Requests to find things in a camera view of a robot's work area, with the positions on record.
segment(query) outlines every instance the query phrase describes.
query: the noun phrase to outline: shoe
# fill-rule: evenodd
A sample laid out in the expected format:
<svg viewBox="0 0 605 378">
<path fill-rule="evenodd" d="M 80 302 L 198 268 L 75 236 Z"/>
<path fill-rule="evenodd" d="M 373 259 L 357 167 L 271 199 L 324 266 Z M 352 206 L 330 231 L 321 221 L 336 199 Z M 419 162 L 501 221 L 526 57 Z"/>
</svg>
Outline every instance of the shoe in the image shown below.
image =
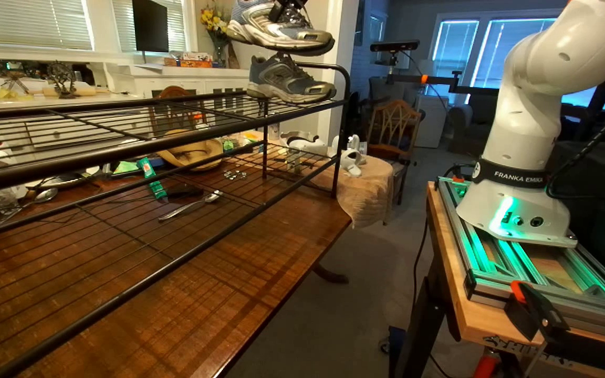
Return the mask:
<svg viewBox="0 0 605 378">
<path fill-rule="evenodd" d="M 236 0 L 229 26 L 239 41 L 291 54 L 324 54 L 334 46 L 328 32 L 312 26 L 303 0 L 279 1 Z"/>
<path fill-rule="evenodd" d="M 252 57 L 250 92 L 279 97 L 285 103 L 319 103 L 336 94 L 336 85 L 317 81 L 305 74 L 288 54 L 271 58 Z"/>
<path fill-rule="evenodd" d="M 236 0 L 232 21 L 228 22 L 228 26 L 232 32 L 229 37 L 233 37 L 237 41 L 255 44 L 257 40 L 247 32 L 243 21 L 242 21 L 242 13 L 249 10 L 250 5 L 267 4 L 267 1 L 271 1 L 271 0 Z"/>
</svg>

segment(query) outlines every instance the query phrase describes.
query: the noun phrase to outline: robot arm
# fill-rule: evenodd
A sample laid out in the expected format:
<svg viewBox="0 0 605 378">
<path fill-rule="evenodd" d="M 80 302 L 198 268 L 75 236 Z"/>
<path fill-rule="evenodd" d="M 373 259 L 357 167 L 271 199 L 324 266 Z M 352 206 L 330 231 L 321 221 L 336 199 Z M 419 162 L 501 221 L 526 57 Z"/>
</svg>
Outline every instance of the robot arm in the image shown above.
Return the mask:
<svg viewBox="0 0 605 378">
<path fill-rule="evenodd" d="M 570 0 L 506 58 L 495 126 L 458 213 L 501 239 L 570 248 L 570 212 L 547 194 L 562 94 L 605 79 L 605 0 Z"/>
</svg>

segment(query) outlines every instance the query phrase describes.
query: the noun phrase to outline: monitor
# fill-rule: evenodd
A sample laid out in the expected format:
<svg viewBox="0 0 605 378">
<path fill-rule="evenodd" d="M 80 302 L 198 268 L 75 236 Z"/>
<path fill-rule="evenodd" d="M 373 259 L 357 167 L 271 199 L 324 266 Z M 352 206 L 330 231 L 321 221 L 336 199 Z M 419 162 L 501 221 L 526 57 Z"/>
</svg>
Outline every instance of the monitor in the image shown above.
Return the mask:
<svg viewBox="0 0 605 378">
<path fill-rule="evenodd" d="M 132 0 L 136 50 L 170 50 L 169 7 L 153 0 Z"/>
</svg>

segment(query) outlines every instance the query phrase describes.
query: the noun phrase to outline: floor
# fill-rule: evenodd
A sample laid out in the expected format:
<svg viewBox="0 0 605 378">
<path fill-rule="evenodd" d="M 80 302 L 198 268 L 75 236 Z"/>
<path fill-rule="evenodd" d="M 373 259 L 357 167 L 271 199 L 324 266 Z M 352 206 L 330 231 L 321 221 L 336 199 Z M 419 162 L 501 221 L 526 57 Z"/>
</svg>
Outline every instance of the floor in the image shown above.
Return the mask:
<svg viewBox="0 0 605 378">
<path fill-rule="evenodd" d="M 413 307 L 413 266 L 425 227 L 427 180 L 468 158 L 446 148 L 421 148 L 409 167 L 404 204 L 388 225 L 350 229 L 324 256 L 324 265 L 352 277 L 332 286 L 309 274 L 250 349 L 225 374 L 228 378 L 387 378 L 388 356 L 381 351 L 388 325 L 407 328 Z M 419 278 L 431 265 L 427 242 Z M 473 376 L 481 347 L 457 342 L 446 328 L 434 349 L 425 378 Z M 535 365 L 531 376 L 579 376 Z"/>
</svg>

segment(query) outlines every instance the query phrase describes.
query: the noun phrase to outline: wooden table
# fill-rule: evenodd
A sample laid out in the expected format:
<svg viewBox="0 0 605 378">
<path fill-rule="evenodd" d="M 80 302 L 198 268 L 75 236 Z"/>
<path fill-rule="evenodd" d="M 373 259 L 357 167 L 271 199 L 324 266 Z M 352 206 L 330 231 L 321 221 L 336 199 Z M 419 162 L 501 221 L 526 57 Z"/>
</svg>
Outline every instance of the wooden table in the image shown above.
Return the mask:
<svg viewBox="0 0 605 378">
<path fill-rule="evenodd" d="M 434 229 L 431 236 L 436 256 L 419 297 L 413 305 L 407 342 L 400 355 L 395 376 L 409 378 L 423 374 L 446 314 L 449 331 L 458 339 L 506 351 L 517 356 L 531 356 L 544 342 L 540 334 L 534 339 L 528 339 L 504 314 L 504 308 L 466 297 L 466 271 L 436 183 L 428 183 L 427 187 L 427 208 Z M 605 342 L 603 334 L 584 330 L 572 330 L 572 334 Z M 553 356 L 553 361 L 591 376 L 605 376 L 605 369 L 591 368 L 587 361 L 570 361 L 560 356 Z"/>
<path fill-rule="evenodd" d="M 250 178 L 267 185 L 249 194 L 271 194 L 275 178 Z M 178 257 L 180 239 L 211 236 L 220 213 L 250 210 L 228 196 L 156 223 L 175 206 L 142 187 L 0 233 L 0 368 Z M 350 223 L 328 193 L 301 187 L 21 376 L 219 376 Z"/>
</svg>

